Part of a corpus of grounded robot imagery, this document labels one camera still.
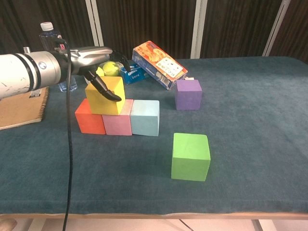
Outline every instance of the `oreo box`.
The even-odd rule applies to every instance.
[[[187,74],[182,65],[151,41],[135,47],[132,60],[167,90]]]
[[[138,64],[130,64],[130,72],[125,70],[124,67],[120,68],[121,76],[125,84],[134,83],[140,80],[143,80],[149,76]]]

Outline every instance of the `floor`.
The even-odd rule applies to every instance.
[[[16,219],[13,231],[27,231],[31,219]],[[252,220],[185,219],[194,231],[262,231]],[[307,231],[308,220],[273,220],[273,226],[263,231]],[[62,219],[47,219],[42,231],[61,231]],[[67,231],[189,231],[176,219],[71,219]]]

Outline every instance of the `dark curtain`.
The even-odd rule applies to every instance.
[[[270,51],[308,64],[308,0],[292,0]]]
[[[190,58],[196,0],[97,0],[104,45],[128,58],[153,41],[173,58]]]
[[[43,50],[41,22],[50,21],[71,47],[93,46],[84,0],[1,0],[0,53]]]
[[[201,58],[261,56],[282,0],[208,0]]]

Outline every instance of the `green cube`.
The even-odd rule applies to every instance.
[[[210,162],[206,135],[174,133],[172,179],[205,181]]]

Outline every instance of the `notebook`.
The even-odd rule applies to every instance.
[[[49,88],[0,100],[0,130],[42,121]]]

